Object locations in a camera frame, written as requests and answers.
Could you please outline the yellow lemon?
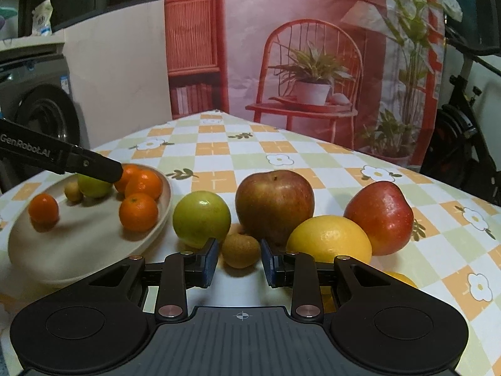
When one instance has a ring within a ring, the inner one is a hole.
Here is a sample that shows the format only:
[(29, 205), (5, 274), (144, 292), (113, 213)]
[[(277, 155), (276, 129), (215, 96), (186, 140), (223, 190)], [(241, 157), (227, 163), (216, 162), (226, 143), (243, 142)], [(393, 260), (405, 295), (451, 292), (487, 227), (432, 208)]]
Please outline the yellow lemon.
[[(395, 272), (388, 272), (384, 271), (384, 274), (389, 275), (393, 277), (394, 279), (397, 279), (405, 284), (408, 284), (409, 286), (412, 286), (417, 289), (416, 283), (410, 279), (409, 277), (405, 276), (402, 273), (395, 273)], [(322, 294), (322, 300), (323, 300), (323, 309), (325, 313), (333, 313), (336, 311), (335, 305), (334, 305), (334, 300), (330, 291), (329, 286), (321, 286), (320, 287), (321, 294)]]
[(290, 235), (287, 252), (306, 253), (315, 261), (332, 263), (338, 255), (348, 255), (369, 264), (372, 245), (368, 235), (351, 220), (318, 216), (301, 223)]

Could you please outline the brown longan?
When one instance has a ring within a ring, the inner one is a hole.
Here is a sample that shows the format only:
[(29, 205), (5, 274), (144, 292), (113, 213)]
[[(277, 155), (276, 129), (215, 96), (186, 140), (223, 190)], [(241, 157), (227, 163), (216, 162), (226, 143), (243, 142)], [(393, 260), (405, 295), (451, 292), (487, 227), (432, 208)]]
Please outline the brown longan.
[(261, 247), (252, 236), (236, 232), (223, 241), (222, 255), (229, 267), (244, 269), (261, 258)]
[(73, 204), (80, 203), (83, 200), (83, 194), (79, 188), (77, 181), (70, 181), (65, 185), (65, 197)]

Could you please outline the mandarin orange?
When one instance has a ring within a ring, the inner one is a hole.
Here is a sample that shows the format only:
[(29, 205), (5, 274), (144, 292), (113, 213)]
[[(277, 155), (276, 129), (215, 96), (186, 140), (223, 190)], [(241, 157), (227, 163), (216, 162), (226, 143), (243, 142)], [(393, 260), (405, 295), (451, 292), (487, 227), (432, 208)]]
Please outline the mandarin orange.
[(34, 223), (52, 225), (59, 220), (59, 204), (50, 194), (37, 194), (28, 205), (28, 214)]
[(163, 192), (163, 182), (160, 177), (151, 170), (139, 170), (128, 181), (125, 188), (125, 197), (133, 194), (147, 194), (154, 200), (158, 200)]
[(140, 168), (137, 165), (133, 164), (123, 165), (121, 179), (114, 184), (116, 191), (119, 194), (125, 194), (128, 182), (130, 182), (130, 180), (134, 177), (134, 175), (139, 171)]
[(119, 208), (122, 226), (133, 232), (146, 232), (158, 221), (159, 209), (149, 194), (131, 194), (123, 200)]

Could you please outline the green apple front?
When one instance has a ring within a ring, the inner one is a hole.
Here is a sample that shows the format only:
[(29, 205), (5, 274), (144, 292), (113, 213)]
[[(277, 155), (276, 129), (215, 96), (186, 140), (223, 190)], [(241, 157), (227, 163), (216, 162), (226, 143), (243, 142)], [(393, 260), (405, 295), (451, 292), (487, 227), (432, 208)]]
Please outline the green apple front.
[(77, 184), (81, 193), (85, 197), (100, 199), (105, 197), (110, 191), (112, 184), (96, 178), (82, 174), (77, 175)]

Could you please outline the green apple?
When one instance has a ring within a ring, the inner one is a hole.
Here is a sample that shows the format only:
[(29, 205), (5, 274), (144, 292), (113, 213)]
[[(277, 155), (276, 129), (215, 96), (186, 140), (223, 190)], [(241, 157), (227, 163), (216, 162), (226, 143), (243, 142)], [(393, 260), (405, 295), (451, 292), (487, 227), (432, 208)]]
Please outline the green apple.
[(173, 228), (187, 246), (201, 249), (214, 238), (225, 240), (231, 226), (231, 213), (226, 202), (209, 191), (195, 191), (185, 195), (173, 212)]
[(81, 193), (85, 197), (100, 199), (105, 197), (110, 191), (112, 184), (96, 178), (82, 174), (77, 175), (77, 184)]

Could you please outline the bright red apple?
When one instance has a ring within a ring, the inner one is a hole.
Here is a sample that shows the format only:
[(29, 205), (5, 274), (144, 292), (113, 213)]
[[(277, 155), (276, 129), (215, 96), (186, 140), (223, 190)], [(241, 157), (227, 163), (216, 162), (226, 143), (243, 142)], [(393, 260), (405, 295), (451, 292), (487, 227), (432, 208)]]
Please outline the bright red apple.
[(344, 217), (368, 235), (373, 255), (391, 255), (411, 238), (414, 212), (393, 182), (373, 182), (347, 204)]

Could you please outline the grey washing machine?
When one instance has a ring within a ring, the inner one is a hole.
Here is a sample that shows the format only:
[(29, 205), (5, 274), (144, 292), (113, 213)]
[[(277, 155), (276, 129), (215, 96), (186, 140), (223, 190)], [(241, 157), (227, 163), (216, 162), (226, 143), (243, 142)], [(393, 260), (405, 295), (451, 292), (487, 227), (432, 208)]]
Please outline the grey washing machine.
[(67, 143), (89, 146), (61, 43), (1, 51), (1, 116)]

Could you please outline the green apple near plate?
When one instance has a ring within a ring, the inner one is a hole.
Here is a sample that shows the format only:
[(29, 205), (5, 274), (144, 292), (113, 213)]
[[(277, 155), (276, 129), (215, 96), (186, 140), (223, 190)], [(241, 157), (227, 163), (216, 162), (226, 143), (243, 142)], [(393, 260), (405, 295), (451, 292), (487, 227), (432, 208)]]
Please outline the green apple near plate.
[(173, 228), (187, 246), (201, 249), (214, 238), (225, 240), (231, 226), (231, 213), (226, 202), (209, 191), (195, 191), (185, 195), (173, 212)]

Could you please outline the brownish red apple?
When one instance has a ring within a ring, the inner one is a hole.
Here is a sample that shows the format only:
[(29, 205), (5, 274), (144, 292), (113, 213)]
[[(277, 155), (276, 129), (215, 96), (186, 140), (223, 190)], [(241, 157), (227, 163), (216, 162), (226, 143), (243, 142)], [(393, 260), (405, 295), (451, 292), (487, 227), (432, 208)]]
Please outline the brownish red apple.
[(291, 233), (313, 216), (314, 192), (300, 174), (289, 170), (254, 173), (235, 194), (235, 210), (245, 231), (284, 247)]

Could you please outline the beige round plate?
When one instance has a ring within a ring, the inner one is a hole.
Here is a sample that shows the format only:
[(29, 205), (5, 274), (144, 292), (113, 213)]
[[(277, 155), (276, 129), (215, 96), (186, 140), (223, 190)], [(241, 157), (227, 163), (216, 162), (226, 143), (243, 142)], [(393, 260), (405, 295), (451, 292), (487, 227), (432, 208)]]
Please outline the beige round plate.
[(101, 200), (84, 200), (71, 205), (64, 187), (74, 177), (67, 176), (46, 189), (59, 203), (59, 220), (50, 229), (37, 229), (24, 209), (8, 236), (11, 264), (40, 284), (60, 288), (85, 278), (130, 255), (141, 255), (160, 236), (172, 205), (172, 189), (167, 177), (151, 166), (163, 183), (158, 199), (159, 217), (147, 232), (127, 231), (119, 220), (121, 198), (112, 191)]

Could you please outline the white detergent bag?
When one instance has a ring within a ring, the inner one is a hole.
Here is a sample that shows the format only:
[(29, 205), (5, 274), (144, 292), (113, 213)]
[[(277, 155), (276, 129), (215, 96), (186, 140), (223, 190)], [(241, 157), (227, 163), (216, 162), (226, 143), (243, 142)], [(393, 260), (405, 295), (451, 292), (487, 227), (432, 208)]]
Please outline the white detergent bag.
[(33, 37), (44, 37), (52, 34), (51, 16), (53, 6), (50, 0), (44, 0), (37, 5), (32, 11), (32, 28), (31, 35)]

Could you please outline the black exercise bike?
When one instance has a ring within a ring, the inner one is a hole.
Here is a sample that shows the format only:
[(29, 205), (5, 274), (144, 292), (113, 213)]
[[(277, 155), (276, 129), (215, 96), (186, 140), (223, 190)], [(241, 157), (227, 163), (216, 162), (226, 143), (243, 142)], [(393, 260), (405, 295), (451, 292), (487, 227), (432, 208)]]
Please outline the black exercise bike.
[(500, 48), (471, 48), (466, 38), (450, 25), (446, 26), (446, 35), (464, 61), (460, 72), (450, 75), (452, 92), (448, 102), (437, 110), (435, 128), (420, 173), (498, 206), (500, 169), (490, 154), (473, 110), (482, 90), (474, 86), (471, 96), (467, 96), (465, 90), (474, 63), (497, 76), (500, 74), (500, 69), (483, 59), (491, 54), (499, 55)]

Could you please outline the pink printed backdrop cloth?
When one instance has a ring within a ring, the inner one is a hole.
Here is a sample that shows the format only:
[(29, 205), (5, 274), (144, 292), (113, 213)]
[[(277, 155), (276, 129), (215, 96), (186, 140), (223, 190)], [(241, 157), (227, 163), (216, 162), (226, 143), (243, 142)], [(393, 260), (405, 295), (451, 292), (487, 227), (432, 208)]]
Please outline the pink printed backdrop cloth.
[(422, 164), (442, 79), (439, 0), (165, 0), (174, 117), (221, 110)]

